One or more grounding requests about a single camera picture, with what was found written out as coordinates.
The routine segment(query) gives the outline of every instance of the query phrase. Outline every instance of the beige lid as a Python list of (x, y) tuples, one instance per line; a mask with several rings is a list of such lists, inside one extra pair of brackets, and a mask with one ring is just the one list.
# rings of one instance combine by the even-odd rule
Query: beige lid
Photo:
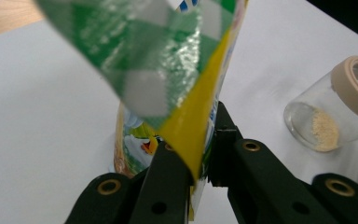
[(354, 66), (358, 67), (358, 56), (338, 64), (331, 72), (331, 83), (342, 102), (358, 115), (358, 74), (354, 73)]

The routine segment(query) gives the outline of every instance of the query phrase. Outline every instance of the snack bag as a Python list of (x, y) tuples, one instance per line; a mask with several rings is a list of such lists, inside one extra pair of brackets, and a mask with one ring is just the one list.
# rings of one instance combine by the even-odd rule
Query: snack bag
[(144, 169), (163, 138), (197, 182), (247, 0), (203, 0), (196, 7), (197, 0), (185, 0), (178, 10), (186, 13), (166, 0), (36, 2), (128, 108), (119, 110), (118, 144), (144, 154), (127, 151), (132, 156), (119, 171)]

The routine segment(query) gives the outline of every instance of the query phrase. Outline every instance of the white table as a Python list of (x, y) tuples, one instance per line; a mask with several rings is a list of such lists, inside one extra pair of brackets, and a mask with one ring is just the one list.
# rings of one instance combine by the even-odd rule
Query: white table
[[(286, 130), (286, 104), (335, 64), (358, 35), (304, 0), (251, 0), (221, 93), (246, 138), (265, 143), (310, 182), (358, 182), (358, 141), (313, 152)], [(118, 99), (45, 21), (0, 35), (0, 223), (63, 223), (112, 163)], [(236, 223), (226, 189), (207, 185), (194, 223)]]

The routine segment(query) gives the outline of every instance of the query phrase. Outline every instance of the wooden surface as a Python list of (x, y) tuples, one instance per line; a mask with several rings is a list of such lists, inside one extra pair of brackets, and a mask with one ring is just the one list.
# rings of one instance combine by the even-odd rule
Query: wooden surface
[(0, 34), (42, 19), (32, 0), (0, 0)]

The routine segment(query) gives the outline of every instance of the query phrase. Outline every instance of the glass jar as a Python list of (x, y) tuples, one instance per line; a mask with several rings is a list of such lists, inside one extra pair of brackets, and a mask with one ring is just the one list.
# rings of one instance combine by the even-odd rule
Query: glass jar
[(284, 110), (292, 135), (317, 151), (358, 139), (358, 56), (351, 56), (294, 99)]

